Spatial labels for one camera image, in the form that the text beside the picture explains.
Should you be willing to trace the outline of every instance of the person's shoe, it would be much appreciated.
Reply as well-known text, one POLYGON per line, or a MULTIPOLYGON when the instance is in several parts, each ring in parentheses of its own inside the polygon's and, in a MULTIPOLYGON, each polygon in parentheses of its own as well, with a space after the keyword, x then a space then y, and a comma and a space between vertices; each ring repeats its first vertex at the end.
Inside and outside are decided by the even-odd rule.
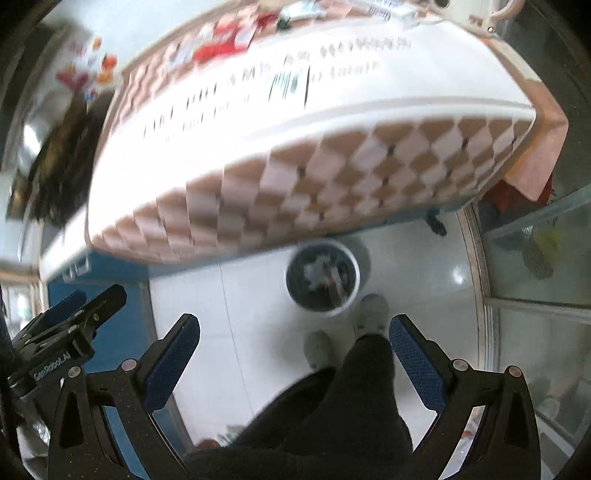
POLYGON ((336 365, 332 342, 322 330, 308 334, 304 340, 304 355, 314 371, 336 365))
POLYGON ((363 297, 353 311, 355 337, 376 334, 387 336, 390 321, 388 301, 377 293, 363 297))

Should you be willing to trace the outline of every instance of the blue gripper pad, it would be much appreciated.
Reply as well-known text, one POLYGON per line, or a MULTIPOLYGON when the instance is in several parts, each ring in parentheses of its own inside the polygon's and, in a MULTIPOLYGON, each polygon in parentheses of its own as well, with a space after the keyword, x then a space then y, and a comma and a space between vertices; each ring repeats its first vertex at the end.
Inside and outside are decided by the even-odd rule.
POLYGON ((390 321, 388 332, 390 345, 406 370, 423 404, 429 410, 434 410, 439 414, 447 403, 444 379, 419 345, 417 339, 403 325, 405 320, 410 322, 406 315, 397 315, 390 321))
POLYGON ((143 381, 144 408, 148 413, 166 405, 178 379, 199 344, 200 334, 197 317, 185 313, 177 320, 166 337, 155 342, 140 359, 140 363, 142 363, 144 358, 150 354, 150 350, 160 350, 154 366, 143 381))
POLYGON ((43 316, 43 325, 48 329, 55 327, 60 322, 67 320, 80 310, 86 303, 86 294, 81 290, 63 299, 60 303, 50 308, 43 316))

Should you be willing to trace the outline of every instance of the trash bin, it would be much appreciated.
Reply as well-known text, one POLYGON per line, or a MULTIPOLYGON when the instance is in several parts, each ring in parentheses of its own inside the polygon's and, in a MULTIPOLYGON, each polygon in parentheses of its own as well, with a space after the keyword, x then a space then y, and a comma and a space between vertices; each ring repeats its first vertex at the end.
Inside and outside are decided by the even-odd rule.
POLYGON ((359 264, 342 243, 332 239, 300 246, 287 268, 287 290, 300 307, 334 316, 347 309, 359 292, 359 264))

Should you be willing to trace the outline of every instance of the mug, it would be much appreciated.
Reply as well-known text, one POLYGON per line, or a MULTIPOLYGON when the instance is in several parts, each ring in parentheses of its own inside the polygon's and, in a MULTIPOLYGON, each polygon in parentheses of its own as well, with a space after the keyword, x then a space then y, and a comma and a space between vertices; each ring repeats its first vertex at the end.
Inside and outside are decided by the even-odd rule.
POLYGON ((501 20, 516 16, 525 0, 430 0, 429 10, 477 34, 490 34, 501 20))

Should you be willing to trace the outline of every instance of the cabinet handle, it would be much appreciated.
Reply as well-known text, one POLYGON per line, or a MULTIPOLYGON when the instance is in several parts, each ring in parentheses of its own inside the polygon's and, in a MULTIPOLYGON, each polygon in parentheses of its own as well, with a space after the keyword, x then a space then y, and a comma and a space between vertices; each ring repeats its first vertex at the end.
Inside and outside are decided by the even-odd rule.
POLYGON ((90 260, 88 259, 88 256, 84 259, 84 263, 82 265, 74 264, 74 271, 79 277, 81 275, 87 274, 90 271, 90 260))
POLYGON ((70 283, 70 282, 74 281, 74 279, 76 278, 76 275, 74 273, 74 268, 70 267, 70 269, 68 270, 67 273, 64 272, 61 274, 61 277, 62 277, 64 283, 70 283))

